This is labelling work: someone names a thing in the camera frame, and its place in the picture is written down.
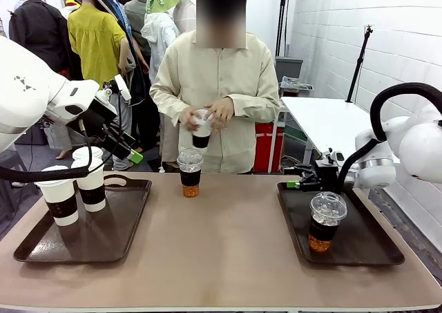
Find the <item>clear plastic bag pile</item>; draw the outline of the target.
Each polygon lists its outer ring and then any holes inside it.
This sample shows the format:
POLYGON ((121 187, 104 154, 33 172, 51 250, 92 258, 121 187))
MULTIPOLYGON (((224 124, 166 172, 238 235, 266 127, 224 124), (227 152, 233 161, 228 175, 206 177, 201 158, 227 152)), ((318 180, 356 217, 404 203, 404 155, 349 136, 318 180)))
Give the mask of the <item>clear plastic bag pile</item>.
POLYGON ((298 78, 283 76, 279 85, 280 96, 297 97, 314 90, 311 84, 304 84, 298 78))

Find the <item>black light stand poles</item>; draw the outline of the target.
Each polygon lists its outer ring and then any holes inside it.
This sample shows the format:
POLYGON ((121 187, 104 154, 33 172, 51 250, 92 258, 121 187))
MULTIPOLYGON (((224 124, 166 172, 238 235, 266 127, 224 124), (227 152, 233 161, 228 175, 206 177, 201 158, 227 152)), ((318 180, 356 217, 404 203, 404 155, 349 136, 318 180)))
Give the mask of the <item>black light stand poles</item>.
POLYGON ((285 51, 285 44, 287 43, 287 24, 288 24, 288 9, 289 0, 280 0, 278 27, 276 33, 276 49, 275 56, 280 56, 280 51, 285 51))

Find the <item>mannequin in white jacket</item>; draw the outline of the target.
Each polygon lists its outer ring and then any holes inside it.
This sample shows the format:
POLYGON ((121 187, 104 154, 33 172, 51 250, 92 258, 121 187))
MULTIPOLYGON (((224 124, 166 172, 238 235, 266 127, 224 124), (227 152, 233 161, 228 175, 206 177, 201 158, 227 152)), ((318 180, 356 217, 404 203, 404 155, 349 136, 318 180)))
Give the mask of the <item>mannequin in white jacket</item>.
POLYGON ((169 11, 144 16, 141 35, 148 41, 151 49, 150 73, 151 83, 155 82, 157 72, 162 63, 166 49, 180 35, 169 11))

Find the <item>person's left hand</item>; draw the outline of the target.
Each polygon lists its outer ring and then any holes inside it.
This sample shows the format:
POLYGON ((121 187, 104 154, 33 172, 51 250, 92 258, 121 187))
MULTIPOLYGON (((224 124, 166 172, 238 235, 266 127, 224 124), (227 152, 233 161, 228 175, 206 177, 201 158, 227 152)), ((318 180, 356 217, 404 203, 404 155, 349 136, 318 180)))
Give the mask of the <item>person's left hand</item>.
POLYGON ((230 97, 223 97, 204 107, 208 111, 207 117, 212 117, 211 128, 215 131, 225 129, 235 113, 233 100, 230 97))

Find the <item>dark brown serving tray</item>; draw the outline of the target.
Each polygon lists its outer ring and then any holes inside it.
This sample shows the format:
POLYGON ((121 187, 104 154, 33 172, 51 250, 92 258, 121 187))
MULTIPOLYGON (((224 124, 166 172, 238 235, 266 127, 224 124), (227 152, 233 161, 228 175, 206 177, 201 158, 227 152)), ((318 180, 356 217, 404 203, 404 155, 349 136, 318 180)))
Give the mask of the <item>dark brown serving tray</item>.
POLYGON ((106 206, 88 212, 76 192, 79 220, 60 227, 46 212, 15 249, 13 257, 23 263, 114 263, 125 257, 141 220, 152 182, 107 175, 106 206))
POLYGON ((369 209, 351 189, 342 192, 347 216, 338 226, 327 252, 310 250, 310 208, 316 195, 278 183, 279 200, 289 233, 303 258, 314 264, 342 266, 388 266, 404 263, 405 257, 369 209))

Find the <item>person in beige shirt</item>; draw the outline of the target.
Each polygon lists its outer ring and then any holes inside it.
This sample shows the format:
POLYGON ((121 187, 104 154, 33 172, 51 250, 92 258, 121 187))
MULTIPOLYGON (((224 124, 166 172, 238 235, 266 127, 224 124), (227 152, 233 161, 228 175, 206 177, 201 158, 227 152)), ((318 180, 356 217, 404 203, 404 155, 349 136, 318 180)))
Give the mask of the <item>person in beige shirt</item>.
MULTIPOLYGON (((197 0, 195 29, 181 34, 167 48, 155 82, 179 86, 180 99, 196 110, 232 94, 278 92, 269 48, 246 31, 246 4, 247 0, 197 0)), ((250 172, 258 123, 233 116, 225 129, 212 129, 203 151, 203 172, 250 172)), ((192 132, 180 122, 176 127, 178 149, 192 147, 192 132)))

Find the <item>mannequin in black jacket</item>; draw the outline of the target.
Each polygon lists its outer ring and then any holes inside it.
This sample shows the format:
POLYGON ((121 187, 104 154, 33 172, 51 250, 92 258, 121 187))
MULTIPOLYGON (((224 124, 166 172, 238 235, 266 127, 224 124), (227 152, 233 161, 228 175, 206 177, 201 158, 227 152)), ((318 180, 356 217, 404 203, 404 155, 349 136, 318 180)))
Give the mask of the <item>mannequin in black jacket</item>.
POLYGON ((9 35, 56 73, 74 77, 67 21, 55 7, 42 0, 26 0, 11 13, 9 35))

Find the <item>person in blue shirt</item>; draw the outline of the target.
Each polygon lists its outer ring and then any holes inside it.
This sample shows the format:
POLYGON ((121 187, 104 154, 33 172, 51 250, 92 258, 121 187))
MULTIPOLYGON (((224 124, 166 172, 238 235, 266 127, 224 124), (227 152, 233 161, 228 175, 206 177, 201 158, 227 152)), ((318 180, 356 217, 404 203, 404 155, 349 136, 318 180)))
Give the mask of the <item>person in blue shirt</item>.
POLYGON ((102 2, 105 9, 116 17, 119 26, 126 33, 129 47, 129 69, 127 70, 125 79, 131 94, 130 106, 137 106, 146 99, 146 86, 144 83, 144 74, 135 51, 131 26, 124 12, 124 7, 118 0, 102 0, 102 2))

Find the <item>person's right hand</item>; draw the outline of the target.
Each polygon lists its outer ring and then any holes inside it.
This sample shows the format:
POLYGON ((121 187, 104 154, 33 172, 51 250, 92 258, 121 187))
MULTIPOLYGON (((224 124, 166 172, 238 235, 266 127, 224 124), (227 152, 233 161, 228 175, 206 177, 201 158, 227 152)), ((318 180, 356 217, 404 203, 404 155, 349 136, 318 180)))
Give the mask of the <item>person's right hand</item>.
POLYGON ((183 124, 186 129, 190 132, 196 131, 199 129, 199 119, 200 114, 193 107, 186 107, 179 116, 180 124, 183 124))

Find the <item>mannequin with red yellow collar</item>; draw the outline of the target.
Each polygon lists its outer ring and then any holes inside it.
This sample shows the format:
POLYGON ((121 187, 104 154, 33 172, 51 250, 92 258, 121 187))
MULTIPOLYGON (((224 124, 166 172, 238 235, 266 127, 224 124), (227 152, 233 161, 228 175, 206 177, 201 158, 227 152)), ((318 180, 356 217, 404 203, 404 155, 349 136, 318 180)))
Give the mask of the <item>mannequin with red yellow collar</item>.
POLYGON ((80 4, 76 0, 63 0, 63 2, 64 7, 60 10, 60 12, 65 19, 68 19, 70 13, 76 11, 80 7, 80 4))

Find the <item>clear iced coffee cup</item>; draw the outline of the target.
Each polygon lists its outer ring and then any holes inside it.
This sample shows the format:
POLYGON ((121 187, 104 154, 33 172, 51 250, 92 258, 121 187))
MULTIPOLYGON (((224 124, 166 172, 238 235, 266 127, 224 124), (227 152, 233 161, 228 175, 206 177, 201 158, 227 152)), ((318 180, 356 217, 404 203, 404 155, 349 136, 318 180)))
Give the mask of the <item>clear iced coffee cup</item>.
POLYGON ((197 149, 184 149, 179 152, 177 164, 184 197, 198 196, 203 162, 204 158, 197 149))
POLYGON ((337 193, 326 191, 316 194, 309 206, 309 248, 314 252, 327 252, 339 224, 347 216, 346 202, 337 193))

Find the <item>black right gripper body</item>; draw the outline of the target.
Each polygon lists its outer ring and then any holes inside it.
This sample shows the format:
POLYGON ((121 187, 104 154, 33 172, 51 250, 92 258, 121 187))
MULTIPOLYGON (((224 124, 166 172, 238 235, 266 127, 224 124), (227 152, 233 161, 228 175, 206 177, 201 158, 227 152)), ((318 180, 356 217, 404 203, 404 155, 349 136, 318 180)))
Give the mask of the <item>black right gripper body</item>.
POLYGON ((305 174, 300 179, 301 191, 334 191, 338 182, 339 167, 336 163, 325 164, 315 161, 313 173, 305 174))

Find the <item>red box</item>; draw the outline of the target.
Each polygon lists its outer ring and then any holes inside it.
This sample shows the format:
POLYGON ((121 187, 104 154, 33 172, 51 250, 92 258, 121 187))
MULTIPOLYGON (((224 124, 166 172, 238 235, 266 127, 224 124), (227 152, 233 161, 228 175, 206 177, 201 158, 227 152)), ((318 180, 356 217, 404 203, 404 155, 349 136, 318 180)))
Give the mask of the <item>red box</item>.
MULTIPOLYGON (((268 172, 270 153, 272 147, 273 124, 256 124, 256 156, 253 170, 255 172, 268 172)), ((273 148, 273 161, 271 172, 279 172, 282 157, 282 143, 284 129, 277 127, 276 140, 273 148)))

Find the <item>person's right forearm beige sleeve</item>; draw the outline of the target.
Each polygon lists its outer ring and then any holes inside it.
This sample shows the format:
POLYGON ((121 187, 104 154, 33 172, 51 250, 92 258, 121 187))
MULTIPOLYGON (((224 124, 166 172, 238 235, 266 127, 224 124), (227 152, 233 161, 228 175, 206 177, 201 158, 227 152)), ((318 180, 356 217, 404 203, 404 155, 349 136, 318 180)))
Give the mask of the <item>person's right forearm beige sleeve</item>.
POLYGON ((171 119, 173 126, 180 121, 180 116, 189 105, 180 99, 180 87, 169 81, 157 80, 150 89, 150 95, 159 112, 171 119))

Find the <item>white side table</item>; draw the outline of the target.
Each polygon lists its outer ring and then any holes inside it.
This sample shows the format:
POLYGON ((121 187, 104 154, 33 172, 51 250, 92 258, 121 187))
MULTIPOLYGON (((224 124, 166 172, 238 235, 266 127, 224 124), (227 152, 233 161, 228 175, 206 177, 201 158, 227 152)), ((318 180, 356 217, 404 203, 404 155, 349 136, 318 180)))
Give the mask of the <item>white side table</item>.
POLYGON ((282 102, 307 136, 304 164, 310 163, 313 150, 350 156, 356 151, 356 136, 371 127, 369 114, 343 99, 283 97, 282 102))

